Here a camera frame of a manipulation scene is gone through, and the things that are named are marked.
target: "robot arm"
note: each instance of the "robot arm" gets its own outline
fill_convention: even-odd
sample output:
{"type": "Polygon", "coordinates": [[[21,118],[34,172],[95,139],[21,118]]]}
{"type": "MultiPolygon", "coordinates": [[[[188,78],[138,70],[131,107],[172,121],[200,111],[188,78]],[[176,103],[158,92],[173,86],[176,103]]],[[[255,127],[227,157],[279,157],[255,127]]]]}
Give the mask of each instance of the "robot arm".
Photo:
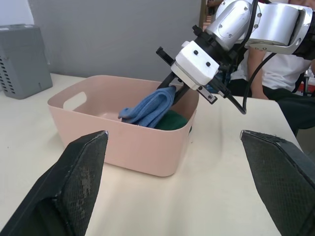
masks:
{"type": "Polygon", "coordinates": [[[297,5],[263,4],[257,1],[225,0],[222,2],[214,22],[204,32],[194,26],[193,30],[197,38],[192,42],[185,42],[175,59],[167,55],[162,48],[158,49],[157,54],[171,66],[172,70],[159,88],[168,86],[175,78],[184,83],[176,93],[174,103],[190,88],[197,90],[213,104],[217,98],[204,88],[210,83],[221,96],[228,97],[245,114],[244,105],[242,108],[229,94],[228,89],[220,81],[213,79],[220,64],[233,63],[238,54],[238,50],[235,51],[233,46],[241,43],[244,38],[246,38],[245,47],[255,47],[273,53],[293,54],[308,60],[315,59],[313,10],[297,5]],[[252,31],[248,37],[247,32],[250,27],[252,31]]]}

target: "gray box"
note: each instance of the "gray box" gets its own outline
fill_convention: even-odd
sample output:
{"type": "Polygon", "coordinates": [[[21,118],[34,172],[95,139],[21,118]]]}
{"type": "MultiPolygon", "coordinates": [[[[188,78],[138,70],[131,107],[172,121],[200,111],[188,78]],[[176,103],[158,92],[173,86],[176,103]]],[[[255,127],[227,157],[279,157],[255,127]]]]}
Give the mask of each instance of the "gray box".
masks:
{"type": "Polygon", "coordinates": [[[0,86],[16,99],[53,86],[38,26],[0,26],[0,86]]]}

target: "white table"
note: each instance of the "white table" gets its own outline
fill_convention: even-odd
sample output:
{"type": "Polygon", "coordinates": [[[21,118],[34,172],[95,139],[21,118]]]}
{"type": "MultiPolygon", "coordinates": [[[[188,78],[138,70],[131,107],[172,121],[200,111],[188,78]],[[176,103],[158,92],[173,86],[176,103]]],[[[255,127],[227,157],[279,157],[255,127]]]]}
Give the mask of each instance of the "white table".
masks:
{"type": "MultiPolygon", "coordinates": [[[[47,100],[82,78],[52,78],[53,88],[25,100],[0,92],[0,229],[63,151],[47,100]]],[[[162,178],[104,165],[86,235],[279,236],[255,189],[242,129],[298,145],[275,102],[249,99],[242,115],[228,100],[210,105],[200,98],[176,174],[162,178]]]]}

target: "gray wall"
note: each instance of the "gray wall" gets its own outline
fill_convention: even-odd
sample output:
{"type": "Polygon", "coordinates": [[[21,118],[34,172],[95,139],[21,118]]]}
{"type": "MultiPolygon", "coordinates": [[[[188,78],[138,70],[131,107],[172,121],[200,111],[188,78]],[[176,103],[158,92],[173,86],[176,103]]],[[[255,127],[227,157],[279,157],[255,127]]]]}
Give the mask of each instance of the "gray wall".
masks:
{"type": "Polygon", "coordinates": [[[51,71],[161,81],[170,72],[155,51],[175,56],[194,39],[201,0],[29,0],[51,71]]]}

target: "blue towel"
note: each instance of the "blue towel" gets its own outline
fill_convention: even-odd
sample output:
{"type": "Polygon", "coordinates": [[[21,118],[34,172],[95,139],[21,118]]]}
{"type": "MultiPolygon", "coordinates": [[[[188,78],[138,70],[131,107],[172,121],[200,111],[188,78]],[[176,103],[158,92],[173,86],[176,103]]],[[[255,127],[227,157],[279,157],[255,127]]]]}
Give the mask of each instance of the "blue towel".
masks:
{"type": "Polygon", "coordinates": [[[129,124],[154,128],[173,105],[175,92],[175,86],[157,89],[134,108],[123,109],[118,118],[129,124]]]}

